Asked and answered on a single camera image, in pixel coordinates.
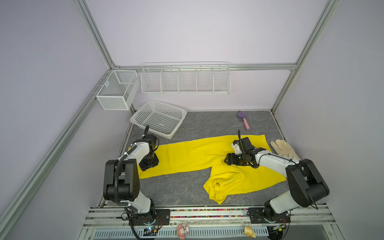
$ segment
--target gray table surface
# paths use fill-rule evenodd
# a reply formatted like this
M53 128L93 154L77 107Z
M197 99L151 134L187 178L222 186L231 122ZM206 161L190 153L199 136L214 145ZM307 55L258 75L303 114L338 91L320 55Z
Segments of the gray table surface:
M184 142L206 137L237 135L237 129L241 130L242 135L264 134L268 144L270 144L270 141L282 139L270 112L250 111L246 113L251 128L248 131L244 127L243 119L237 117L236 112L188 112L173 138L159 137L160 144ZM140 139L143 132L141 128L134 126L129 136L129 142ZM204 183L210 176L210 171L209 168L140 179L140 190L145 196L151 198L158 207L218 205L218 203L208 198L208 194L203 188ZM266 201L284 193L288 189L288 183L284 181L260 191L228 195L222 205L264 205Z

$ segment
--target beige work glove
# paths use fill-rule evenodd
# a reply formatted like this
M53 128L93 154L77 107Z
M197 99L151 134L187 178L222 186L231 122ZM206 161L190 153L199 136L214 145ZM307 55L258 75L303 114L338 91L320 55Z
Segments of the beige work glove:
M277 139L275 142L272 141L271 146L282 157L300 160L293 148L284 140Z

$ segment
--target yellow cloth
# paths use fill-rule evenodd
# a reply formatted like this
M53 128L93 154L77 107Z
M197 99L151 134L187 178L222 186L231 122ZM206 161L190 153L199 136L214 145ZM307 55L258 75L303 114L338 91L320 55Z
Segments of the yellow cloth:
M248 137L255 147L270 148L264 135ZM266 167L228 166L224 163L227 153L234 152L231 144L236 135L210 137L188 142L160 145L156 151L158 166L145 172L139 169L141 179L177 172L197 171L211 167L204 189L209 199L221 204L227 195L244 194L271 187L285 181L285 177Z

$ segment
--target purple and pink spatula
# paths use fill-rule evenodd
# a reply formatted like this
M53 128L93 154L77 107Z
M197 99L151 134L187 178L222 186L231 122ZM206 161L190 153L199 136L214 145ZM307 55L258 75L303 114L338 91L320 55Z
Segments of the purple and pink spatula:
M238 112L237 112L237 116L243 118L243 120L244 120L244 125L245 125L245 129L246 129L246 130L249 130L250 128L249 128L248 122L247 122L247 120L245 119L245 118L247 117L247 114L246 114L245 112L238 111Z

